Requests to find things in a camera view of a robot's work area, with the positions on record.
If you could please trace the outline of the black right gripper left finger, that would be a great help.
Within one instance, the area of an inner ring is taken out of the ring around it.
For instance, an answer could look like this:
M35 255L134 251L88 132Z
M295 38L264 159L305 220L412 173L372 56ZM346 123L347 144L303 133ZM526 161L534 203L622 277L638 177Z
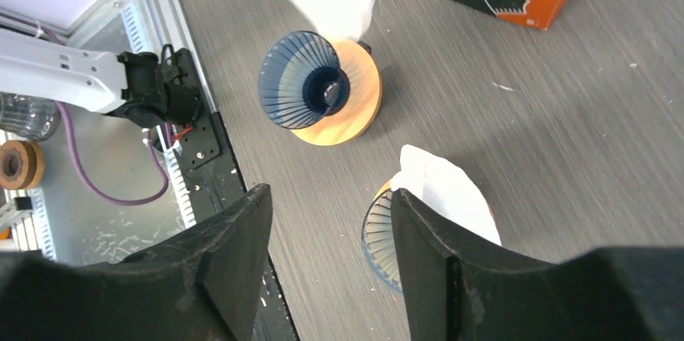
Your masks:
M271 189L117 264L1 255L4 340L249 340L273 219Z

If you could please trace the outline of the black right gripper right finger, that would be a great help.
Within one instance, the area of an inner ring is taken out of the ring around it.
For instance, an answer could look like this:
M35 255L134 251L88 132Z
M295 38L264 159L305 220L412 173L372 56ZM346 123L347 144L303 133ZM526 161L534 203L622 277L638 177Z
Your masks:
M491 243L405 189L391 215L413 340L683 337L679 247L600 247L552 264Z

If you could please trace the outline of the blue glass dripper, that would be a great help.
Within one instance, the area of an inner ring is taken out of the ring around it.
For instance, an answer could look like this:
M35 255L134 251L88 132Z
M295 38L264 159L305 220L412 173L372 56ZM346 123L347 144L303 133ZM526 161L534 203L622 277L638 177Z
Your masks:
M339 112L351 93L332 44L313 31L293 31L267 52L258 77L261 108L277 126L311 127Z
M402 284L396 258L389 190L374 199L361 227L361 249L371 272L390 290L402 295Z

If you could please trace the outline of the white paper coffee filter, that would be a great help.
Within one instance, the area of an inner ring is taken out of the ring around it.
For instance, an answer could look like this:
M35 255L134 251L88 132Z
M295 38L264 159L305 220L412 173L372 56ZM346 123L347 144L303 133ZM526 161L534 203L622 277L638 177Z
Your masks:
M399 162L391 190L406 189L440 216L502 244L489 204L462 168L410 144L402 146Z

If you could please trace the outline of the wooden ring dripper stand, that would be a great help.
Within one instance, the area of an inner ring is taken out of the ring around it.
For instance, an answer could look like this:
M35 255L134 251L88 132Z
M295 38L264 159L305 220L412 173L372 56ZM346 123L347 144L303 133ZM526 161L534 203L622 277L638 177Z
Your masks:
M382 102L382 77L371 53L352 40L330 42L349 80L348 100L337 113L292 131L301 140L324 147L346 143L365 132Z

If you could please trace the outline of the dark smoky glass dripper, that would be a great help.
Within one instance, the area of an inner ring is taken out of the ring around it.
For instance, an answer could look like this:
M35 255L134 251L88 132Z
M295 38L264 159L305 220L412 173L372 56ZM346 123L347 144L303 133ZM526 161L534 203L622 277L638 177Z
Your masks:
M360 45L369 55L372 54L372 48L365 42L363 41L357 41L357 44Z

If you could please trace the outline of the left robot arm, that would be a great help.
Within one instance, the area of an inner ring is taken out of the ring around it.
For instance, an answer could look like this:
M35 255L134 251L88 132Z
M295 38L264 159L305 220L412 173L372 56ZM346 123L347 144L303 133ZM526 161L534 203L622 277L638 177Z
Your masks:
M1 31L1 90L50 99L139 127L185 126L204 98L191 53L163 46L153 52L96 52Z

